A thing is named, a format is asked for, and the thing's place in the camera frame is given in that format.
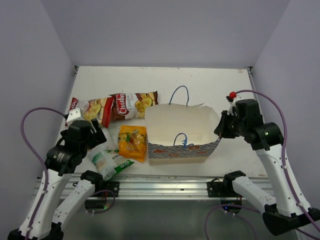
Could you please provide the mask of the red Chuba chips bag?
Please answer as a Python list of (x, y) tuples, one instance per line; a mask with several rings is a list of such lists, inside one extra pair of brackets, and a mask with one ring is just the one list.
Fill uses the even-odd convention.
[(114, 98), (112, 96), (91, 100), (78, 100), (73, 97), (69, 109), (80, 108), (86, 121), (97, 119), (100, 125), (107, 128), (111, 121), (113, 104)]

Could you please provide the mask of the orange candy bag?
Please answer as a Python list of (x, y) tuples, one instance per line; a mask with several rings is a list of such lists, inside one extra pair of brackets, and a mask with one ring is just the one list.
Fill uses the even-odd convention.
[(145, 126), (122, 125), (118, 134), (118, 153), (140, 163), (145, 161), (147, 129)]

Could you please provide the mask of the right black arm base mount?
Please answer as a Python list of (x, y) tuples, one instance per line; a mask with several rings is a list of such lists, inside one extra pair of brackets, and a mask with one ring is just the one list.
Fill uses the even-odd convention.
[(239, 198), (240, 195), (235, 193), (225, 184), (223, 180), (214, 178), (206, 183), (207, 195), (209, 198)]

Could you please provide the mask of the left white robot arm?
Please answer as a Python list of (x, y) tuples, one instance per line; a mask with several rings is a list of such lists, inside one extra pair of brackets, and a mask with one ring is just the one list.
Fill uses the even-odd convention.
[(40, 188), (23, 224), (8, 234), (9, 240), (61, 240), (63, 228), (90, 196), (103, 193), (101, 174), (86, 170), (75, 190), (60, 197), (75, 169), (89, 150), (107, 141), (97, 119), (75, 120), (63, 130), (57, 144), (46, 154)]

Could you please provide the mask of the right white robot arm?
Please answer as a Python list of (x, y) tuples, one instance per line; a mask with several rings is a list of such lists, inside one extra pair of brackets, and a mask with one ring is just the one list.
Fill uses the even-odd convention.
[(319, 209), (311, 207), (304, 197), (283, 152), (284, 137), (278, 125), (264, 123), (259, 103), (254, 99), (229, 97), (228, 101), (230, 108), (221, 113), (214, 132), (222, 139), (243, 137), (251, 145), (265, 168), (274, 195), (255, 185), (240, 170), (224, 176), (223, 192), (247, 199), (261, 213), (274, 236), (318, 221)]

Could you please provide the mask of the brown Chuba cassava chips bag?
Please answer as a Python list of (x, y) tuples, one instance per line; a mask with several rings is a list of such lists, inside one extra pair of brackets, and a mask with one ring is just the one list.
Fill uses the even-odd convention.
[(146, 109), (158, 105), (158, 92), (112, 94), (110, 120), (144, 119)]

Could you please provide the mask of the green Chuba chips bag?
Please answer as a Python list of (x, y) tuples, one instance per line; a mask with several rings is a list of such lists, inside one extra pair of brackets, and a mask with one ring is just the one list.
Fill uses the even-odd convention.
[(102, 132), (106, 138), (106, 142), (91, 149), (87, 157), (94, 164), (97, 172), (102, 175), (103, 179), (108, 181), (132, 166), (135, 162), (131, 158), (126, 158), (119, 154), (118, 147), (115, 145), (107, 128), (103, 128)]

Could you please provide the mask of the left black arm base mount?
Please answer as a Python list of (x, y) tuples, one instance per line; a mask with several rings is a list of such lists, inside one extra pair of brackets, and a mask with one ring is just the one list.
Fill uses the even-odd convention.
[(120, 190), (120, 182), (119, 181), (105, 181), (102, 180), (99, 183), (96, 183), (93, 194), (90, 197), (101, 197), (106, 199), (117, 198)]

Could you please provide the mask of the patterned paper bag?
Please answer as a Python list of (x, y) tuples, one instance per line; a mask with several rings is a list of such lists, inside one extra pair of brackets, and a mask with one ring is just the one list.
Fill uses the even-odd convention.
[(150, 165), (204, 163), (216, 150), (220, 118), (203, 104), (158, 104), (145, 111)]

